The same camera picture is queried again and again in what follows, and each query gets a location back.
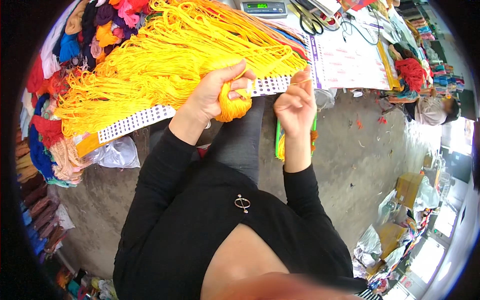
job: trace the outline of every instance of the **electronic scale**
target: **electronic scale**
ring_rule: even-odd
[[[264,19],[286,18],[288,8],[284,1],[248,1],[234,0],[238,10]]]

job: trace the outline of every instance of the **window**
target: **window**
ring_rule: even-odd
[[[428,238],[425,240],[420,252],[413,259],[410,269],[428,284],[442,260],[444,252],[445,248],[442,245]]]
[[[415,300],[410,293],[399,283],[395,284],[388,293],[383,296],[384,300]]]
[[[455,219],[456,212],[453,211],[453,209],[449,205],[443,203],[433,228],[440,231],[449,238],[452,234]]]

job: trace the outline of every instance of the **seated person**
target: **seated person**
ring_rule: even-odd
[[[420,97],[413,103],[405,103],[403,111],[408,121],[415,120],[421,124],[435,126],[458,119],[460,110],[458,102],[453,98],[440,102],[435,99],[435,96],[434,91],[432,96]]]

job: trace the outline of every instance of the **hand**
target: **hand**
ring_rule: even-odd
[[[210,119],[221,113],[218,95],[223,84],[239,76],[246,66],[247,62],[243,59],[236,65],[208,73],[193,90],[183,106],[194,112],[195,118],[207,124]],[[231,83],[231,91],[228,93],[228,97],[230,99],[239,98],[240,94],[235,91],[247,88],[248,80],[255,80],[256,78],[253,71],[248,69],[242,77]]]
[[[293,75],[290,86],[274,104],[274,111],[285,130],[286,137],[309,135],[313,119],[317,113],[317,104],[313,94],[313,84],[309,79],[310,66]]]

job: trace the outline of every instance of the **scissors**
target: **scissors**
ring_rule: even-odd
[[[324,27],[316,16],[312,15],[314,18],[312,19],[311,17],[304,14],[300,7],[298,7],[295,3],[293,3],[292,1],[290,1],[290,3],[292,3],[293,7],[295,7],[295,9],[300,14],[300,27],[303,32],[311,36],[321,35],[322,33],[324,33]]]

